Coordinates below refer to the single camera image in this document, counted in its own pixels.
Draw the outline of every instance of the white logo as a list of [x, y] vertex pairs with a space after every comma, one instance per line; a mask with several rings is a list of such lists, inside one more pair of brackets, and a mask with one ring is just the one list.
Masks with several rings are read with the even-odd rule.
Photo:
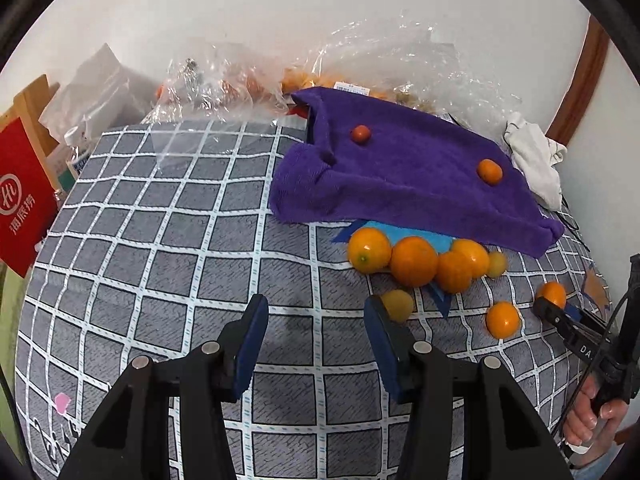
[[22, 200], [22, 186], [14, 174], [0, 178], [0, 215], [9, 216], [16, 212]]

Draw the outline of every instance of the pink shape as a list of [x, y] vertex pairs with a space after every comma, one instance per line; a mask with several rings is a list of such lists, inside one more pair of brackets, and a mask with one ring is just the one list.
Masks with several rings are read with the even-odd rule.
[[56, 405], [56, 411], [60, 415], [64, 415], [69, 403], [71, 402], [71, 398], [67, 394], [57, 394], [56, 397], [54, 397], [53, 402]]

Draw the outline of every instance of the human hand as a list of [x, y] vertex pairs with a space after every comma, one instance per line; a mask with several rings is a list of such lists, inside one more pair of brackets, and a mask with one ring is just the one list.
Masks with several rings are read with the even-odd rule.
[[[581, 446], [593, 437], [593, 429], [596, 427], [598, 417], [591, 410], [591, 399], [598, 393], [598, 385], [593, 376], [587, 377], [575, 398], [574, 407], [567, 415], [562, 427], [564, 437], [569, 444]], [[600, 409], [600, 418], [607, 421], [606, 425], [597, 436], [587, 453], [575, 457], [580, 467], [600, 458], [605, 454], [616, 436], [616, 431], [625, 418], [628, 404], [621, 399], [614, 399], [604, 404]]]

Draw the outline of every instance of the white cloth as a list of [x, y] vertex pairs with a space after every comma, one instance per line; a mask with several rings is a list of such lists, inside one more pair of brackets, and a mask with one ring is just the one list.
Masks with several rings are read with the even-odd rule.
[[560, 175], [553, 168], [562, 162], [566, 147], [547, 139], [537, 124], [527, 123], [514, 112], [507, 122], [504, 140], [511, 147], [511, 163], [527, 179], [529, 189], [544, 207], [560, 211], [562, 189]]

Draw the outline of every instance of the yellow-green fruit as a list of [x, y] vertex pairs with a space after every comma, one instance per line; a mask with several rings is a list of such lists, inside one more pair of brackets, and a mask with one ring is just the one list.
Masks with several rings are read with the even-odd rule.
[[494, 251], [489, 253], [489, 269], [486, 272], [486, 275], [489, 278], [498, 278], [503, 275], [507, 270], [507, 257], [504, 253], [499, 253], [498, 251]]
[[399, 288], [385, 292], [380, 299], [392, 321], [404, 323], [414, 311], [414, 298]]

